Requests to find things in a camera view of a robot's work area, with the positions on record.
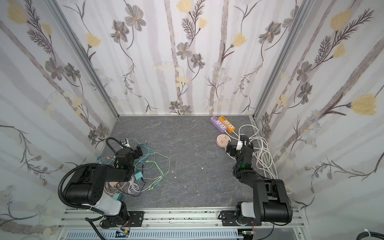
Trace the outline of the teal USB charger plug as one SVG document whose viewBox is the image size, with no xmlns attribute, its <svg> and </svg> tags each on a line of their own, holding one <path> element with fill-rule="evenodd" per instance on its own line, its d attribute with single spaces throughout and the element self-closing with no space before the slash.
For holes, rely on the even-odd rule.
<svg viewBox="0 0 384 240">
<path fill-rule="evenodd" d="M 141 180 L 143 178 L 143 173 L 141 171 L 138 171 L 134 174 L 134 177 L 137 181 Z"/>
</svg>

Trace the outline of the pink round power strip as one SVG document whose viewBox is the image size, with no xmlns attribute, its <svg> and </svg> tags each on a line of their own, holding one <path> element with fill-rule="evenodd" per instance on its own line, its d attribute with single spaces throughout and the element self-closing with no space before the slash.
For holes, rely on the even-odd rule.
<svg viewBox="0 0 384 240">
<path fill-rule="evenodd" d="M 220 148 L 226 148 L 230 142 L 231 138 L 226 134 L 220 134 L 217 136 L 216 143 Z"/>
</svg>

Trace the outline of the orange power strip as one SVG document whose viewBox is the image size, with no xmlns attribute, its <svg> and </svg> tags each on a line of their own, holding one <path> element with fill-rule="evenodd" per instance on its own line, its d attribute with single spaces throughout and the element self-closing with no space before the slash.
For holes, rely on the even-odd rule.
<svg viewBox="0 0 384 240">
<path fill-rule="evenodd" d="M 220 116 L 219 120 L 227 127 L 228 133 L 232 133 L 235 131 L 236 129 L 235 126 L 232 123 L 230 123 L 227 118 L 225 118 L 224 116 Z"/>
</svg>

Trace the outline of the purple power strip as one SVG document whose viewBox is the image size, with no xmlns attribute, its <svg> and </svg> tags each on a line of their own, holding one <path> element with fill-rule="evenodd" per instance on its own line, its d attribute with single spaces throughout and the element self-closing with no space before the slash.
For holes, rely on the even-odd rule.
<svg viewBox="0 0 384 240">
<path fill-rule="evenodd" d="M 212 116 L 210 121 L 221 133 L 224 133 L 227 130 L 227 126 L 221 122 L 218 117 Z"/>
</svg>

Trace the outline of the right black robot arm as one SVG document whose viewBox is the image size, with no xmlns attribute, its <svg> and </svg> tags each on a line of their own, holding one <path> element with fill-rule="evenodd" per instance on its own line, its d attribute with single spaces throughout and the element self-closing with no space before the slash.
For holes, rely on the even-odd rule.
<svg viewBox="0 0 384 240">
<path fill-rule="evenodd" d="M 240 144 L 228 142 L 226 152 L 234 157 L 233 176 L 253 190 L 251 202 L 238 202 L 235 221 L 239 225 L 260 226 L 262 223 L 289 224 L 293 218 L 293 207 L 285 184 L 280 179 L 271 179 L 257 173 L 252 167 L 255 148 L 251 140 L 242 136 Z"/>
</svg>

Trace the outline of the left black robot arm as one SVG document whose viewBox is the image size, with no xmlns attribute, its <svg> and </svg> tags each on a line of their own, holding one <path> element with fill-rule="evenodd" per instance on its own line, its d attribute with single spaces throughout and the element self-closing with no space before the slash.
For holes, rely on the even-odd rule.
<svg viewBox="0 0 384 240">
<path fill-rule="evenodd" d="M 131 220 L 126 204 L 113 199 L 105 191 L 106 183 L 126 183 L 134 175 L 135 160 L 143 156 L 139 145 L 128 146 L 128 141 L 108 137 L 107 147 L 114 153 L 111 165 L 89 163 L 70 170 L 58 185 L 58 197 L 63 204 L 100 214 L 107 226 L 125 226 Z"/>
</svg>

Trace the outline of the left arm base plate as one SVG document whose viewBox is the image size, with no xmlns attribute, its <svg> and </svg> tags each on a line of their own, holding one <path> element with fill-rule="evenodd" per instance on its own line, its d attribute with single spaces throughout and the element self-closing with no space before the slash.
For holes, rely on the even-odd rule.
<svg viewBox="0 0 384 240">
<path fill-rule="evenodd" d="M 103 229 L 111 227 L 141 227 L 144 213 L 144 211 L 130 211 L 116 216 L 106 216 L 100 222 L 100 227 Z"/>
</svg>

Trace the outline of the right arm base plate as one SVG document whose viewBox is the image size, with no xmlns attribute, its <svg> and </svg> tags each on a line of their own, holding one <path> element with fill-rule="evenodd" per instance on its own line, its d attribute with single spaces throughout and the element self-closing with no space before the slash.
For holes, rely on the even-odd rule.
<svg viewBox="0 0 384 240">
<path fill-rule="evenodd" d="M 262 224 L 252 218 L 236 218 L 235 211 L 221 211 L 218 219 L 222 222 L 223 227 L 257 227 Z"/>
</svg>

